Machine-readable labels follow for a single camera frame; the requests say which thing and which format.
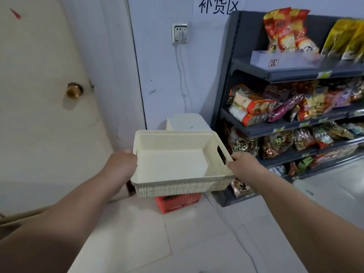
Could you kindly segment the person's left hand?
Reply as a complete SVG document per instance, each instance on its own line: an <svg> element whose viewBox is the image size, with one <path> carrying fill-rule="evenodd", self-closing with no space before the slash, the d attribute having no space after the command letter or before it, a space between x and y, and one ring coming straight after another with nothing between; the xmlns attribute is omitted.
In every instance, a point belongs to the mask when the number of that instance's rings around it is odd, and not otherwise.
<svg viewBox="0 0 364 273"><path fill-rule="evenodd" d="M115 152L109 157L100 171L100 176L115 190L120 190L134 175L138 158L135 154L127 157L115 157Z"/></svg>

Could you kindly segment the cream plastic basket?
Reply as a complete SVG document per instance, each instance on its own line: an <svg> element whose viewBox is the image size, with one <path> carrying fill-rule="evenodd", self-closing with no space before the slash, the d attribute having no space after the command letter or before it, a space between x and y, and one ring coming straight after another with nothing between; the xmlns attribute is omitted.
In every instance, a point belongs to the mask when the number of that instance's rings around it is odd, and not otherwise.
<svg viewBox="0 0 364 273"><path fill-rule="evenodd" d="M133 154L138 158L131 184L139 197L161 197L225 190L232 161L214 131L139 130Z"/></svg>

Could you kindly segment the person's left forearm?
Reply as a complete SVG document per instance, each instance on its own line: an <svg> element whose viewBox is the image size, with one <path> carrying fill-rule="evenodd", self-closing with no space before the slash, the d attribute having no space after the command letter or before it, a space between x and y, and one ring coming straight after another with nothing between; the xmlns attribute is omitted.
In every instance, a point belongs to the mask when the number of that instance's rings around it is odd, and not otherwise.
<svg viewBox="0 0 364 273"><path fill-rule="evenodd" d="M67 273L103 208L132 175L101 171L0 240L0 273Z"/></svg>

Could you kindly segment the gold brown snack packet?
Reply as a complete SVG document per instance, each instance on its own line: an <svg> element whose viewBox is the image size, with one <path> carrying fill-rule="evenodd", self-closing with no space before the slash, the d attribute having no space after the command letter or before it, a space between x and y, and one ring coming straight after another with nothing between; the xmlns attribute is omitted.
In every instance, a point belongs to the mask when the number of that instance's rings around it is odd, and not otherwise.
<svg viewBox="0 0 364 273"><path fill-rule="evenodd" d="M294 143L293 131L282 131L265 136L262 141L262 158L272 159L289 150Z"/></svg>
<svg viewBox="0 0 364 273"><path fill-rule="evenodd" d="M248 138L235 127L225 128L225 136L231 153L248 152L254 157L258 156L260 150L258 138Z"/></svg>

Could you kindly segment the white plastic bin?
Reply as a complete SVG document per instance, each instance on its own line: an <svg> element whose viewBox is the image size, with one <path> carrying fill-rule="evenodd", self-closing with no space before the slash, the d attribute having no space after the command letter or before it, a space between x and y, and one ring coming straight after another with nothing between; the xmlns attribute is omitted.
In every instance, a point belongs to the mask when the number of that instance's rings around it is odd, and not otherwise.
<svg viewBox="0 0 364 273"><path fill-rule="evenodd" d="M167 131L212 131L204 118L196 113L175 114L166 121Z"/></svg>

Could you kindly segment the purple snack packet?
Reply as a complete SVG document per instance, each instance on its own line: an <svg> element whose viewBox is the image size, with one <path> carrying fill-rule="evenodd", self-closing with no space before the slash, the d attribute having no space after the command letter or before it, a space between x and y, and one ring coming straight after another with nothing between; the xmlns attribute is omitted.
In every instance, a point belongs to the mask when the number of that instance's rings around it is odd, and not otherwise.
<svg viewBox="0 0 364 273"><path fill-rule="evenodd" d="M273 123L281 119L288 111L292 110L304 98L304 93L296 93L288 98L286 101L278 105L273 112L269 113L266 118L267 123Z"/></svg>

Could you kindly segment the red plastic basket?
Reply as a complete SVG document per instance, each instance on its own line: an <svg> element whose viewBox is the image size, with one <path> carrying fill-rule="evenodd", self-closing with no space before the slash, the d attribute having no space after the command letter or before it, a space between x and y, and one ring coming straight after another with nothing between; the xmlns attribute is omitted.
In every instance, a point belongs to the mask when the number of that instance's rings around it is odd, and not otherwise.
<svg viewBox="0 0 364 273"><path fill-rule="evenodd" d="M192 206L200 201L202 193L180 194L155 197L155 202L162 214Z"/></svg>

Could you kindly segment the dark brown snack packet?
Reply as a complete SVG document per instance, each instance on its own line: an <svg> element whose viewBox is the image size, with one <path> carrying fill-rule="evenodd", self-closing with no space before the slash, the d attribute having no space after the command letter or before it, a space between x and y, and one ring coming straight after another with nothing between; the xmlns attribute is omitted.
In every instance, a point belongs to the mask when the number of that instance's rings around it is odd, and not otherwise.
<svg viewBox="0 0 364 273"><path fill-rule="evenodd" d="M287 101L296 93L297 89L290 84L269 84L263 91L263 98L275 99L280 102Z"/></svg>

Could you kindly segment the brass door knob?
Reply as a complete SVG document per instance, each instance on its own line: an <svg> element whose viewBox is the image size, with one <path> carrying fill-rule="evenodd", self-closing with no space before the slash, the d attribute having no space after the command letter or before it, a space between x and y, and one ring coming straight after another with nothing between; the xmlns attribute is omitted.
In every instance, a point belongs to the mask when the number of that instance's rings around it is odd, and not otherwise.
<svg viewBox="0 0 364 273"><path fill-rule="evenodd" d="M84 94L84 89L81 84L70 82L67 85L66 96L69 99L77 100Z"/></svg>

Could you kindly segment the grey shelf unit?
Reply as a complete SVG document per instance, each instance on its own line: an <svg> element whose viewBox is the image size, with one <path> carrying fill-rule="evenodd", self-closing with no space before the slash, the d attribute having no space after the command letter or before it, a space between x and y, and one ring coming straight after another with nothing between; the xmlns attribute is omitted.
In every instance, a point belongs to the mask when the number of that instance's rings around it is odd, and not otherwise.
<svg viewBox="0 0 364 273"><path fill-rule="evenodd" d="M253 51L263 51L268 46L268 37L263 25L263 12L251 11L238 11L233 12L228 20L228 30L226 35L226 42L223 51L223 61L221 66L221 74L218 85L216 102L213 110L213 118L210 127L218 133L222 134L222 120L226 119L231 122L239 131L241 131L248 138L260 138L264 136L274 135L283 131L290 131L296 128L306 126L313 126L314 124L321 124L329 120L341 120L357 118L364 116L364 104L356 102L346 108L340 108L324 114L316 119L306 120L302 122L293 121L288 122L284 119L279 119L274 123L260 123L250 127L245 127L241 122L233 117L229 112L229 105L227 105L228 94L231 87L238 83L244 83L249 88L264 87L268 84L297 82L315 80L319 76L329 74L326 79L333 78L351 78L362 76L364 73L364 65L338 66L338 62L334 60L324 59L319 63L318 68L299 68L299 69L263 69L250 63ZM324 15L309 15L306 21L308 27L308 37L313 39L318 45L323 46L325 39L333 27L334 23L340 17L324 16ZM333 150L335 148L349 146L364 142L363 138L355 139L352 143L338 142L333 146L323 150L315 147L298 152L294 149L285 151L275 158L263 159L260 155L257 159L266 168L282 165L293 160L305 158ZM318 169L309 170L308 173L301 175L302 179L306 179L324 173L328 170L340 167L357 160L364 159L364 150L356 150L352 155L347 158L339 158L333 162L325 162ZM254 193L247 196L235 197L231 186L224 191L212 192L215 201L221 207L228 207L239 202L248 200L255 197Z"/></svg>

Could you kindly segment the row of pale packets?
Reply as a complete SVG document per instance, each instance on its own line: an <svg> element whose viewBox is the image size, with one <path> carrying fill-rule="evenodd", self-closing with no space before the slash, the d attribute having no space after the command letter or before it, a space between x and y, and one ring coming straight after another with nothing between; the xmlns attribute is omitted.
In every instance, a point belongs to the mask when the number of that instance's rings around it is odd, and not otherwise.
<svg viewBox="0 0 364 273"><path fill-rule="evenodd" d="M335 150L321 153L313 156L313 161L310 163L309 168L314 168L324 162L333 161L353 154L359 145L353 144L351 146L340 147Z"/></svg>

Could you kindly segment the cream door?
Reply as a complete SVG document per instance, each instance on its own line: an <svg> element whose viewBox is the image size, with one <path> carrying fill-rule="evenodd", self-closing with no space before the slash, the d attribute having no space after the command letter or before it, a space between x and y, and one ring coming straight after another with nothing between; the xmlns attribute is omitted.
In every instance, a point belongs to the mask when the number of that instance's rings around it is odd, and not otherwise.
<svg viewBox="0 0 364 273"><path fill-rule="evenodd" d="M0 0L0 215L54 204L112 152L60 0Z"/></svg>

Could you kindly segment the pink snack packet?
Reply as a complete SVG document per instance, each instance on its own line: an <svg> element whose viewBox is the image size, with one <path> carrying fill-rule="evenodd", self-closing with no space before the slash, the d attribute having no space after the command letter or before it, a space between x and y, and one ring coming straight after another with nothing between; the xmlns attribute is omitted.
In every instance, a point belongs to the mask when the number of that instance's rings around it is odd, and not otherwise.
<svg viewBox="0 0 364 273"><path fill-rule="evenodd" d="M328 91L325 96L324 110L347 107L351 103L351 89L339 89Z"/></svg>

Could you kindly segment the white paper sign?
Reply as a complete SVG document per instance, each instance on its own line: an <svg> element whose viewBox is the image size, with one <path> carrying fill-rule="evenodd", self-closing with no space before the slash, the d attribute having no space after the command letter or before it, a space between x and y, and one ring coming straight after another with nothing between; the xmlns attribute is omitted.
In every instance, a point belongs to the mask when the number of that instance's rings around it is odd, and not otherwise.
<svg viewBox="0 0 364 273"><path fill-rule="evenodd" d="M198 16L230 15L234 11L242 10L246 0L194 0L193 14Z"/></svg>

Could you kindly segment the white wall switch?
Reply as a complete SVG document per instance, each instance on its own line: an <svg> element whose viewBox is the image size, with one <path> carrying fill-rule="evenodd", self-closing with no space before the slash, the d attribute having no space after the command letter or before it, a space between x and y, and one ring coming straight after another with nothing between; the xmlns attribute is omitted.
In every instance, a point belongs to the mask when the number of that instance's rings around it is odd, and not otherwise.
<svg viewBox="0 0 364 273"><path fill-rule="evenodd" d="M171 26L172 44L186 44L188 41L188 24L172 24Z"/></svg>

